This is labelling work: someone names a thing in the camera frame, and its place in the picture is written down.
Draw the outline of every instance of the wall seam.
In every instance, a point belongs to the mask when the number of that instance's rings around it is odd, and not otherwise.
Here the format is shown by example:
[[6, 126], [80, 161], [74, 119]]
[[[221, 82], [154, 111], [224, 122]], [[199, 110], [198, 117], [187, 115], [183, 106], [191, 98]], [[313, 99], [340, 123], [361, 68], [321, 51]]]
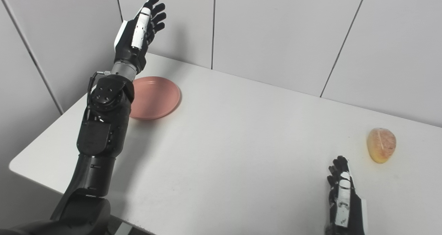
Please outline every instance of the wall seam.
[[44, 75], [43, 70], [41, 70], [41, 67], [40, 67], [37, 59], [35, 58], [35, 56], [34, 56], [34, 54], [32, 52], [32, 49], [29, 46], [29, 43], [28, 43], [27, 39], [25, 38], [23, 32], [21, 31], [15, 15], [13, 14], [11, 8], [9, 8], [9, 5], [8, 5], [6, 0], [0, 0], [0, 1], [3, 3], [3, 5], [4, 5], [5, 9], [6, 9], [6, 12], [9, 15], [9, 18], [11, 18], [12, 24], [16, 28], [17, 33], [19, 34], [20, 39], [22, 40], [26, 50], [28, 51], [29, 56], [30, 56], [32, 62], [34, 63], [35, 67], [37, 68], [37, 71], [40, 74], [40, 77], [43, 80], [43, 82], [44, 82], [44, 84], [46, 86], [46, 89], [49, 91], [49, 95], [51, 96], [52, 100], [54, 101], [54, 104], [57, 107], [58, 112], [60, 112], [60, 115], [62, 115], [64, 113], [64, 111], [63, 111], [60, 103], [58, 102], [57, 98], [55, 97], [54, 92], [52, 91], [52, 88], [50, 87], [49, 82], [47, 81], [46, 76]]
[[345, 35], [344, 42], [342, 42], [341, 48], [339, 49], [338, 56], [336, 56], [335, 62], [333, 63], [333, 66], [331, 67], [330, 74], [327, 77], [327, 81], [325, 81], [325, 85], [324, 85], [324, 88], [322, 89], [321, 95], [319, 95], [319, 97], [321, 97], [321, 98], [322, 98], [322, 95], [324, 94], [325, 88], [327, 87], [328, 81], [330, 80], [330, 76], [332, 76], [332, 73], [333, 73], [333, 70], [335, 69], [336, 63], [338, 62], [338, 59], [341, 56], [341, 51], [344, 48], [344, 44], [347, 41], [348, 34], [350, 33], [350, 30], [353, 27], [353, 23], [355, 22], [356, 16], [358, 15], [359, 9], [361, 8], [363, 1], [364, 0], [361, 0], [361, 2], [359, 3], [359, 6], [358, 6], [356, 13], [355, 13], [355, 16], [353, 17], [353, 20], [350, 23], [350, 27], [348, 28], [347, 34]]

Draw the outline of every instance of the robotic hand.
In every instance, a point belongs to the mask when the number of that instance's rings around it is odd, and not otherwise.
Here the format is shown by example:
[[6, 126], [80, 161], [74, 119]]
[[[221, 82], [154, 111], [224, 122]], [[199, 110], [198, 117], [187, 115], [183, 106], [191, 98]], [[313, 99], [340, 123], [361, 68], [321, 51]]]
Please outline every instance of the robotic hand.
[[136, 74], [143, 70], [148, 46], [155, 34], [164, 29], [164, 23], [161, 21], [166, 18], [166, 13], [163, 12], [166, 6], [161, 3], [153, 7], [158, 1], [148, 0], [134, 19], [123, 21], [121, 24], [114, 43], [116, 66], [119, 63], [131, 65]]
[[[132, 81], [146, 65], [155, 33], [164, 28], [164, 4], [148, 0], [134, 19], [123, 22], [115, 39], [111, 71], [90, 78], [87, 107], [77, 139], [78, 161], [71, 182], [50, 220], [0, 229], [0, 235], [104, 235], [111, 207], [109, 191], [116, 157], [123, 150], [131, 103]], [[97, 75], [105, 75], [92, 87]]]
[[326, 235], [365, 235], [363, 221], [363, 203], [356, 194], [348, 161], [343, 156], [333, 160], [328, 168], [331, 175], [327, 177], [330, 184], [330, 224]]

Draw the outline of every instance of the robot finger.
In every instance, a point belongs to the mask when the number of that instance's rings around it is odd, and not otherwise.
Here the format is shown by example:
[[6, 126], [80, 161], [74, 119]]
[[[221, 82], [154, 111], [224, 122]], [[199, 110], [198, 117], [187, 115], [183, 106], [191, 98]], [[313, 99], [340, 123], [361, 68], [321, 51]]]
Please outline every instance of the robot finger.
[[339, 175], [341, 174], [341, 172], [339, 172], [335, 166], [329, 166], [328, 170], [330, 171], [330, 173], [333, 175], [334, 178], [339, 179]]
[[340, 155], [340, 156], [338, 156], [338, 161], [339, 161], [339, 164], [342, 167], [342, 172], [347, 172], [348, 171], [348, 161], [347, 161], [347, 159]]
[[149, 45], [150, 43], [152, 43], [153, 39], [155, 38], [155, 33], [150, 33], [149, 36], [146, 39], [147, 44]]
[[148, 0], [146, 3], [145, 3], [145, 5], [146, 4], [150, 4], [150, 5], [155, 5], [156, 3], [158, 3], [158, 1], [160, 1], [160, 0]]
[[153, 26], [155, 27], [158, 22], [163, 21], [164, 19], [166, 19], [166, 17], [166, 13], [160, 13], [152, 19], [151, 23], [153, 23]]
[[327, 180], [328, 180], [328, 183], [330, 184], [331, 187], [333, 187], [333, 186], [335, 186], [335, 185], [338, 184], [337, 179], [334, 178], [334, 177], [331, 176], [331, 175], [327, 176]]
[[152, 15], [152, 17], [155, 17], [158, 13], [164, 11], [165, 9], [166, 5], [164, 5], [164, 3], [158, 4], [152, 9], [150, 15]]
[[159, 31], [161, 31], [162, 29], [164, 29], [164, 27], [165, 27], [165, 24], [163, 22], [155, 25], [155, 27], [153, 27], [153, 33], [155, 34]]
[[335, 168], [339, 171], [342, 172], [342, 166], [339, 163], [338, 159], [333, 160], [333, 165], [335, 166]]

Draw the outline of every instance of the robotic arm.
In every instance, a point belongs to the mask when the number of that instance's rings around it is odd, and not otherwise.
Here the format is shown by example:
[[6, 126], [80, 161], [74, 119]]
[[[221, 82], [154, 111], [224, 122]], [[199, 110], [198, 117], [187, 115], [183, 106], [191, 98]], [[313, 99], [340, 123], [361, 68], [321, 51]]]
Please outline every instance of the robotic arm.
[[[72, 180], [49, 221], [1, 230], [0, 235], [103, 235], [111, 207], [109, 191], [115, 158], [123, 150], [131, 103], [132, 81], [146, 65], [145, 55], [155, 33], [164, 28], [166, 6], [148, 0], [134, 19], [124, 21], [115, 39], [111, 71], [90, 78]], [[93, 84], [97, 75], [104, 75]]]

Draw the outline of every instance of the plate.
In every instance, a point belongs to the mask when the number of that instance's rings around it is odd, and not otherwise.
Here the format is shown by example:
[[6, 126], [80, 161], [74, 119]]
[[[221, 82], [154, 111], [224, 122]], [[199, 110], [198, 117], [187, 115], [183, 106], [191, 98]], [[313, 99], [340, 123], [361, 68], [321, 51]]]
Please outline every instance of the plate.
[[180, 101], [180, 89], [172, 81], [158, 76], [138, 78], [134, 81], [135, 99], [130, 117], [153, 120], [164, 117]]

